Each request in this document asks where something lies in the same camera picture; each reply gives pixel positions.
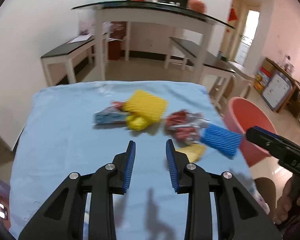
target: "dining table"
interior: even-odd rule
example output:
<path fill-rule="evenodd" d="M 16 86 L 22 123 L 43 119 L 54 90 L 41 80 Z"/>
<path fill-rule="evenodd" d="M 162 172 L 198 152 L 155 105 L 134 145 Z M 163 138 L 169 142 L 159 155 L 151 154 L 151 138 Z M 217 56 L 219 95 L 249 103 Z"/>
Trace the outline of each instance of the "dining table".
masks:
<path fill-rule="evenodd" d="M 125 124 L 94 124 L 95 112 L 112 101 L 126 101 L 137 89 L 168 101 L 161 122 L 142 131 L 128 130 Z M 195 83 L 95 81 L 48 87 L 36 93 L 12 167 L 10 233 L 18 239 L 34 213 L 70 173 L 94 173 L 125 152 L 133 140 L 136 156 L 130 188 L 127 194 L 113 198 L 117 239 L 184 239 L 188 195 L 178 195 L 172 188 L 165 154 L 166 141 L 172 136 L 164 129 L 164 118 L 181 109 L 201 112 L 205 119 L 225 128 L 207 89 Z M 176 149 L 184 147 L 172 140 Z M 207 147 L 196 164 L 218 175 L 230 171 L 252 195 L 256 192 L 240 150 L 229 159 Z M 213 193 L 210 195 L 213 237 L 217 239 L 216 204 Z M 83 239 L 87 239 L 88 226 L 89 199 Z"/>

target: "black bench top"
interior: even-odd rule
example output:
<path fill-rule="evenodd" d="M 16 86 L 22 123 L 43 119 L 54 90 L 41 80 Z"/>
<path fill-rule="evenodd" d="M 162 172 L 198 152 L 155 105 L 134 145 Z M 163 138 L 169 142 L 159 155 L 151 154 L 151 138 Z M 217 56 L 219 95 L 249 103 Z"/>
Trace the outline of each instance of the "black bench top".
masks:
<path fill-rule="evenodd" d="M 45 57 L 57 57 L 57 56 L 64 56 L 64 55 L 69 55 L 71 52 L 74 52 L 76 49 L 82 47 L 83 45 L 89 43 L 90 41 L 93 41 L 94 37 L 90 37 L 86 41 L 79 41 L 79 42 L 74 42 L 74 43 L 64 43 L 60 45 L 59 47 L 54 48 L 53 50 L 50 50 L 43 56 L 42 58 Z"/>
<path fill-rule="evenodd" d="M 184 48 L 193 57 L 197 58 L 200 49 L 200 46 L 198 44 L 194 43 L 193 41 L 178 39 L 174 37 L 170 37 L 170 39 L 172 39 L 175 43 L 177 43 L 182 48 Z M 218 59 L 208 51 L 207 51 L 206 59 L 204 61 L 204 65 L 207 67 L 223 70 L 226 72 L 235 73 L 235 71 L 232 68 L 230 68 L 225 61 Z"/>
<path fill-rule="evenodd" d="M 80 9 L 85 7 L 97 7 L 100 9 L 136 8 L 136 9 L 150 9 L 150 10 L 157 10 L 157 11 L 165 11 L 165 12 L 180 14 L 183 16 L 188 16 L 190 18 L 194 18 L 203 22 L 207 22 L 207 20 L 212 20 L 215 22 L 215 24 L 227 26 L 229 28 L 234 29 L 234 27 L 232 27 L 228 23 L 220 21 L 209 15 L 199 13 L 190 10 L 188 8 L 166 4 L 166 3 L 141 2 L 141 1 L 108 1 L 108 2 L 90 3 L 86 5 L 73 7 L 72 9 Z"/>

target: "paper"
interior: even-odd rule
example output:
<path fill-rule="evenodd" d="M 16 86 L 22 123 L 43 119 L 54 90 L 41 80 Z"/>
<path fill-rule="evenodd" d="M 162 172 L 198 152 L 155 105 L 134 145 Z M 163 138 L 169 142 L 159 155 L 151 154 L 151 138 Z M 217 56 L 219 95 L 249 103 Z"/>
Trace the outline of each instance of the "paper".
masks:
<path fill-rule="evenodd" d="M 188 157 L 189 162 L 194 163 L 200 159 L 206 148 L 206 146 L 201 144 L 192 144 L 190 146 L 178 149 L 177 152 L 185 153 Z"/>
<path fill-rule="evenodd" d="M 80 36 L 74 38 L 73 40 L 69 41 L 68 43 L 74 43 L 74 42 L 79 42 L 79 41 L 87 41 L 91 36 L 92 36 L 91 33 L 89 33 L 87 35 L 80 35 Z"/>

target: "doorway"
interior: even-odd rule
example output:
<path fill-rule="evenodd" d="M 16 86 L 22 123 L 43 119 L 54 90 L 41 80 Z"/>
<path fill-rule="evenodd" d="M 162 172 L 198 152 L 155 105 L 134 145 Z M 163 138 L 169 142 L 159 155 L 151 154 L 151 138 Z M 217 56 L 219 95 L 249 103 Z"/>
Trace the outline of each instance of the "doorway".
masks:
<path fill-rule="evenodd" d="M 258 11 L 249 10 L 243 34 L 240 35 L 241 40 L 234 60 L 242 66 L 256 34 L 259 15 Z"/>

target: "human hand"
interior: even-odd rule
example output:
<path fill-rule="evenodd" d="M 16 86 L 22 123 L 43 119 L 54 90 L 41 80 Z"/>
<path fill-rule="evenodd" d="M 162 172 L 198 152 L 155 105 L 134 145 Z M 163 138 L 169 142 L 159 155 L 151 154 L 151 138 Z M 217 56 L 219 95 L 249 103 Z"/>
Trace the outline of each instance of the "human hand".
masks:
<path fill-rule="evenodd" d="M 288 218 L 288 212 L 292 207 L 292 200 L 289 197 L 289 193 L 292 188 L 292 177 L 287 181 L 283 188 L 282 196 L 278 199 L 277 208 L 275 209 L 275 215 L 273 221 L 280 225 Z M 300 197 L 297 200 L 297 205 L 300 206 Z"/>

